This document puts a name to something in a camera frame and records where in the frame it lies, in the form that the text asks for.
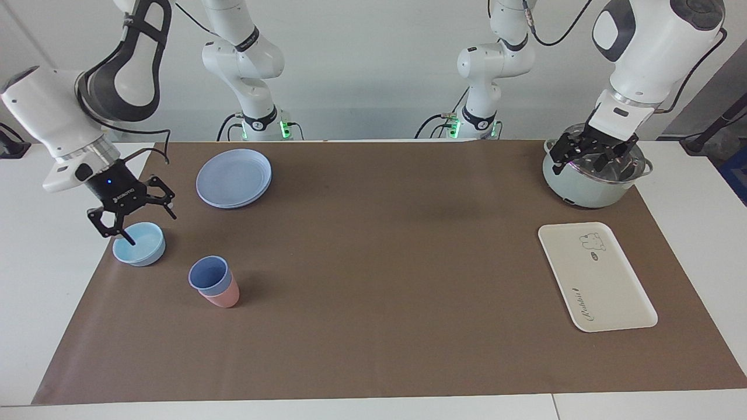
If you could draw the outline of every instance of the green led light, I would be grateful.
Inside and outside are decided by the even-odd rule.
[[[288,124],[285,121],[280,121],[280,129],[282,130],[283,138],[289,138],[291,136],[291,130],[288,128]]]
[[[452,124],[451,128],[451,131],[449,131],[449,137],[458,138],[459,129],[462,128],[462,121],[457,120],[454,124]]]

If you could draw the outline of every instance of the bowl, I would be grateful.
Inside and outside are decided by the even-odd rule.
[[[124,238],[114,240],[114,257],[135,267],[145,267],[158,261],[166,250],[166,239],[158,225],[150,222],[136,223],[125,229],[135,245]]]

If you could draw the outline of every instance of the stacked plates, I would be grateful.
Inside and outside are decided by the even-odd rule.
[[[260,152],[234,149],[208,161],[197,174],[197,194],[219,209],[238,209],[255,202],[270,186],[270,161]]]

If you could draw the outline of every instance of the cable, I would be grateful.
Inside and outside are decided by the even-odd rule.
[[[240,129],[243,129],[243,128],[244,128],[244,126],[242,126],[242,125],[241,125],[240,123],[232,124],[232,125],[231,125],[231,126],[229,127],[229,130],[228,130],[228,138],[229,138],[229,141],[231,141],[231,129],[235,129],[236,127],[240,128]]]
[[[301,125],[299,123],[288,123],[288,126],[297,126],[298,127],[298,131],[301,132],[301,140],[306,141],[306,138],[303,137],[303,128],[301,127]]]
[[[576,16],[576,19],[574,19],[574,21],[571,24],[571,26],[568,27],[568,30],[565,31],[565,33],[563,34],[562,37],[560,37],[557,41],[555,41],[553,43],[546,43],[545,41],[539,39],[539,36],[537,35],[537,29],[534,26],[534,17],[532,16],[532,10],[529,8],[529,4],[527,4],[527,0],[522,0],[521,3],[523,5],[523,7],[524,7],[524,12],[527,14],[527,24],[529,25],[529,29],[532,31],[532,35],[534,35],[534,39],[536,39],[537,42],[540,43],[540,45],[543,45],[543,46],[556,46],[559,43],[561,43],[568,36],[568,34],[571,33],[571,31],[573,31],[573,28],[576,26],[576,24],[581,19],[581,17],[583,16],[583,14],[586,12],[586,9],[589,8],[589,6],[592,3],[592,1],[594,1],[594,0],[588,0],[586,2],[586,4],[581,9],[581,12],[579,12],[578,16]]]
[[[430,123],[433,120],[437,120],[438,118],[442,118],[444,120],[446,119],[446,117],[444,117],[443,114],[436,114],[436,115],[433,115],[432,117],[428,118],[427,120],[425,120],[425,122],[423,123],[423,125],[418,129],[418,132],[415,133],[415,138],[419,138],[420,137],[420,133],[423,131],[423,129],[425,128],[425,126],[428,125],[428,123]]]
[[[732,121],[729,121],[729,124],[726,124],[725,126],[723,126],[721,128],[721,130],[725,129],[726,127],[732,126],[733,124],[738,123],[744,117],[747,117],[747,112],[745,112],[744,114],[740,115],[738,118],[735,118]],[[685,136],[685,137],[680,137],[678,139],[679,140],[687,140],[688,138],[698,137],[699,135],[702,135],[703,133],[705,133],[705,132],[695,133],[694,135],[688,135],[688,136]]]
[[[451,128],[451,124],[441,124],[440,126],[436,126],[433,131],[430,133],[429,138],[433,138],[433,136],[436,134],[436,130],[441,129],[441,132],[444,132],[444,129]]]
[[[21,137],[21,135],[19,135],[18,133],[16,133],[16,130],[12,129],[11,127],[8,127],[8,126],[6,126],[6,125],[5,125],[5,124],[3,124],[3,123],[0,123],[0,127],[2,127],[2,128],[4,128],[4,129],[6,129],[6,130],[7,130],[7,132],[9,132],[9,133],[11,133],[12,135],[14,135],[14,136],[18,137],[18,140],[21,140],[22,142],[24,141],[24,140],[23,140],[23,137]]]
[[[225,120],[223,120],[223,124],[220,125],[220,130],[218,130],[218,136],[215,138],[216,142],[220,141],[220,136],[223,135],[223,130],[226,128],[226,124],[228,124],[229,121],[233,118],[239,118],[239,116],[240,114],[233,113],[227,116]]]
[[[113,129],[113,130],[116,130],[116,131],[122,132],[122,133],[129,133],[129,134],[133,134],[133,135],[159,135],[159,134],[166,133],[166,140],[164,141],[164,151],[161,154],[163,155],[164,159],[166,160],[166,164],[170,164],[171,163],[171,161],[169,160],[169,157],[168,157],[169,156],[168,155],[168,152],[169,152],[169,139],[171,138],[171,130],[170,129],[155,130],[155,131],[152,131],[152,132],[144,132],[144,131],[141,131],[141,130],[131,130],[131,129],[124,129],[123,127],[112,126],[111,124],[105,123],[100,118],[98,118],[97,116],[93,115],[93,112],[91,112],[88,109],[88,107],[85,105],[85,102],[83,102],[83,97],[81,95],[80,90],[76,90],[75,91],[75,97],[78,99],[78,104],[80,105],[81,110],[84,112],[84,114],[86,114],[90,119],[96,121],[97,123],[101,124],[104,127],[108,127],[109,129]]]
[[[467,96],[467,92],[469,92],[469,86],[467,86],[467,89],[465,89],[465,92],[462,93],[462,97],[459,98],[459,101],[456,102],[456,105],[454,105],[454,108],[451,110],[451,113],[454,114],[456,112],[456,109],[459,108],[459,104],[462,103],[463,100],[465,100],[465,96]],[[444,128],[441,128],[441,132],[438,134],[438,138],[441,138],[441,136],[444,135]]]
[[[190,15],[189,12],[187,12],[182,7],[181,4],[179,4],[179,3],[174,3],[174,4],[176,5],[176,7],[179,8],[179,10],[182,11],[182,13],[184,13],[185,15],[187,15],[188,18],[192,19],[192,22],[195,22],[195,24],[197,24],[197,26],[199,26],[200,28],[202,28],[203,31],[205,31],[205,32],[207,32],[209,34],[215,35],[216,37],[218,36],[218,34],[216,34],[215,32],[211,31],[210,29],[207,29],[202,23],[200,23],[197,19],[195,19],[194,17],[192,17],[192,15]]]
[[[721,33],[721,35],[723,35],[721,37],[721,40],[719,40],[719,42],[717,42],[716,45],[711,47],[711,49],[709,49],[708,52],[706,52],[705,55],[701,57],[700,61],[698,61],[698,63],[695,64],[695,67],[693,67],[692,70],[690,70],[690,72],[687,73],[687,77],[682,82],[682,85],[680,86],[680,90],[677,92],[677,96],[675,96],[675,100],[672,102],[672,105],[666,110],[657,109],[656,111],[654,111],[654,114],[668,114],[675,109],[675,107],[677,106],[677,102],[680,101],[680,96],[682,96],[682,92],[685,90],[685,87],[687,86],[687,82],[690,81],[690,78],[692,77],[692,75],[695,73],[698,67],[700,67],[700,65],[703,64],[704,61],[706,61],[708,56],[711,55],[714,51],[716,51],[721,46],[721,44],[723,44],[724,41],[726,41],[726,37],[728,36],[728,32],[726,31],[726,29],[721,28],[719,32]]]
[[[124,161],[125,163],[127,163],[127,162],[131,161],[132,159],[134,159],[134,158],[136,158],[136,157],[138,157],[138,156],[142,155],[142,154],[143,154],[143,153],[145,153],[145,152],[156,152],[156,153],[158,153],[159,155],[163,156],[163,157],[164,157],[164,160],[166,161],[166,163],[167,163],[167,164],[169,164],[169,158],[168,158],[168,157],[166,157],[166,153],[164,153],[164,152],[162,152],[161,150],[159,150],[159,149],[156,149],[156,148],[154,148],[154,147],[146,147],[146,148],[144,148],[144,149],[140,149],[140,150],[136,151],[135,153],[132,153],[132,154],[131,154],[130,156],[127,156],[126,158],[124,158],[124,159],[122,159],[122,160],[123,160],[123,161]]]
[[[498,131],[498,138],[495,140],[500,140],[500,135],[503,134],[503,121],[496,121],[495,125],[500,124],[500,130]]]

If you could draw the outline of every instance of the cup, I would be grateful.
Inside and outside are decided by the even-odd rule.
[[[189,284],[215,306],[230,308],[238,302],[239,291],[229,263],[219,256],[206,256],[189,270]]]

